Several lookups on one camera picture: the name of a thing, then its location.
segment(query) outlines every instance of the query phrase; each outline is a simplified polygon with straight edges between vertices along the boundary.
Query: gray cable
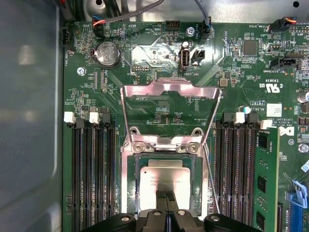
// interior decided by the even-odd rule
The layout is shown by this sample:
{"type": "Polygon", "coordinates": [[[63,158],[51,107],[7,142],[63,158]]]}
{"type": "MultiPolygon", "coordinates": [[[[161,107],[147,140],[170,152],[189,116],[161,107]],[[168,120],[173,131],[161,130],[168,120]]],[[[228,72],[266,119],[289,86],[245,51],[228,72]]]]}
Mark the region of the gray cable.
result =
{"type": "Polygon", "coordinates": [[[155,3],[149,4],[148,6],[141,8],[138,11],[134,11],[134,12],[131,12],[131,13],[128,13],[128,14],[125,14],[125,15],[115,17],[115,18],[108,18],[108,19],[105,20],[105,23],[116,22],[116,21],[124,20],[126,18],[131,18],[131,17],[137,16],[139,14],[142,14],[142,13],[160,5],[163,2],[164,2],[164,0],[159,0],[159,1],[156,1],[155,3]]]}
{"type": "Polygon", "coordinates": [[[215,202],[215,205],[216,205],[216,208],[217,208],[217,213],[219,214],[220,213],[220,208],[219,208],[219,203],[218,203],[218,198],[217,198],[216,190],[214,188],[214,183],[213,183],[213,178],[212,178],[212,173],[211,173],[211,165],[209,163],[209,157],[208,157],[208,153],[207,153],[207,150],[206,150],[206,145],[202,145],[202,147],[203,147],[203,152],[204,152],[204,156],[205,156],[206,163],[207,163],[208,175],[209,175],[210,180],[211,180],[211,189],[212,189],[212,194],[213,194],[214,202],[215,202]]]}
{"type": "Polygon", "coordinates": [[[206,11],[204,4],[202,3],[201,0],[194,0],[194,1],[197,3],[199,9],[201,10],[201,12],[204,16],[206,26],[208,26],[209,25],[209,16],[208,16],[208,13],[206,11]]]}

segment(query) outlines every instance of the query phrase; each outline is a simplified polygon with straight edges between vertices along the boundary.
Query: gray side panel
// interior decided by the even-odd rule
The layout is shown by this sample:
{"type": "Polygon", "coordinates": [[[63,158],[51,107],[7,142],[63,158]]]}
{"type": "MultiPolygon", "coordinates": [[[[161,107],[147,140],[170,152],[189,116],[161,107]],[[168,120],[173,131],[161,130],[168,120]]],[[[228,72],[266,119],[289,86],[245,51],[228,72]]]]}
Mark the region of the gray side panel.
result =
{"type": "Polygon", "coordinates": [[[1,231],[57,231],[62,199],[59,12],[49,0],[0,3],[1,231]]]}

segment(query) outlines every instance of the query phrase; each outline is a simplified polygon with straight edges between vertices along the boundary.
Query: green circuit board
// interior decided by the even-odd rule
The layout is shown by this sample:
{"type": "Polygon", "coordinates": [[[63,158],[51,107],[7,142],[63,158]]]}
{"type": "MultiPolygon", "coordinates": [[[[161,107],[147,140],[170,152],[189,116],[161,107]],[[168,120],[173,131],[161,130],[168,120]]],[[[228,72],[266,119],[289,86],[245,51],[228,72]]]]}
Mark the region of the green circuit board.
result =
{"type": "MultiPolygon", "coordinates": [[[[70,24],[68,32],[73,49],[65,51],[64,111],[84,119],[85,125],[89,124],[90,112],[98,112],[100,117],[110,114],[112,124],[99,131],[86,127],[76,130],[64,124],[65,232],[79,231],[121,212],[120,149],[126,129],[120,88],[146,85],[158,78],[185,78],[194,86],[220,87],[222,97],[214,121],[220,120],[223,113],[234,116],[241,106],[250,107],[259,121],[272,120],[272,126],[279,129],[280,147],[279,161],[271,168],[279,166],[277,201],[283,204],[283,231],[290,231],[290,202],[286,194],[295,189],[291,180],[309,185],[308,173],[303,170],[306,168],[301,169],[309,160],[309,153],[298,150],[300,144],[309,143],[309,124],[306,125],[306,114],[297,99],[309,89],[309,31],[306,25],[296,25],[285,32],[270,34],[267,24],[213,23],[210,37],[202,40],[200,26],[201,23],[180,22],[179,29],[171,31],[165,22],[115,22],[105,26],[104,39],[97,39],[91,23],[70,24]],[[195,30],[191,37],[186,35],[189,27],[195,30]],[[93,57],[93,49],[105,41],[116,44],[121,52],[121,62],[113,69],[105,69],[93,57]],[[183,42],[188,42],[191,52],[190,65],[185,71],[179,68],[183,42]],[[204,50],[205,57],[194,63],[197,49],[204,50]],[[270,61],[283,57],[295,58],[297,68],[270,67],[270,61]],[[98,191],[104,196],[97,196],[98,191]],[[108,192],[112,195],[110,199],[106,196],[108,192]]],[[[211,108],[209,101],[181,97],[175,92],[129,99],[127,107],[130,126],[137,127],[141,134],[161,137],[189,135],[194,128],[206,130],[211,108]]],[[[207,139],[212,165],[216,134],[211,129],[207,139]]],[[[134,165],[134,159],[130,159],[128,169],[134,169],[134,165]]],[[[133,214],[139,211],[134,202],[138,191],[136,178],[133,171],[128,172],[127,210],[133,214]]],[[[193,188],[199,187],[199,183],[194,183],[193,188]]],[[[201,204],[198,194],[194,201],[195,206],[201,204]]],[[[209,199],[209,212],[214,210],[212,204],[213,200],[209,199]]],[[[252,225],[256,225],[255,217],[250,218],[252,225]]],[[[304,209],[303,231],[309,229],[308,218],[309,210],[304,209]]]]}

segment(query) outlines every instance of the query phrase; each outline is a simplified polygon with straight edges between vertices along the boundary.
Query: cable connector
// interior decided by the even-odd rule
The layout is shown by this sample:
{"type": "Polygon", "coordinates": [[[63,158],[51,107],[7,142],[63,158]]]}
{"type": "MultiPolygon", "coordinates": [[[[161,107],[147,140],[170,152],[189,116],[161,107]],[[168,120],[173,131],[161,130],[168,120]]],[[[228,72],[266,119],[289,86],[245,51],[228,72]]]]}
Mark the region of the cable connector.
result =
{"type": "Polygon", "coordinates": [[[206,25],[205,20],[203,20],[202,25],[199,27],[199,33],[202,40],[207,40],[211,35],[211,17],[209,17],[209,24],[206,25]]]}

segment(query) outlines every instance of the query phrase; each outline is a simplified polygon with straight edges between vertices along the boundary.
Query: barcode sticker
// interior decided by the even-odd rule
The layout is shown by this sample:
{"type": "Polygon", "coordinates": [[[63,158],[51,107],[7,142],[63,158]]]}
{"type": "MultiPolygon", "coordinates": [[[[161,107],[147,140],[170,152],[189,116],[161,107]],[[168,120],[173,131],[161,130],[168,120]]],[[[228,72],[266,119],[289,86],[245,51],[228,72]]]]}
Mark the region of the barcode sticker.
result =
{"type": "Polygon", "coordinates": [[[269,103],[266,106],[267,117],[281,117],[282,116],[282,104],[269,103]]]}

